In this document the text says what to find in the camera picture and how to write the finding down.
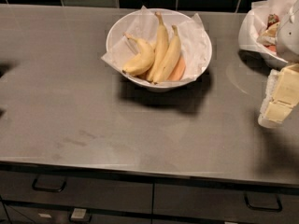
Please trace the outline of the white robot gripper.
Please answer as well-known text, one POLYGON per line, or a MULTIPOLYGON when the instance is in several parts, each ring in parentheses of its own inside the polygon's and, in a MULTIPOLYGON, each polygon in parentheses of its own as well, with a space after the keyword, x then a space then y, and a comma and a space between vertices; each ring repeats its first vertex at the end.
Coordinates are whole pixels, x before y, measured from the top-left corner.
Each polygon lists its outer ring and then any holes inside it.
POLYGON ((299 103, 299 0, 281 19, 276 37, 278 57, 289 64, 268 76, 258 123, 276 128, 299 103))

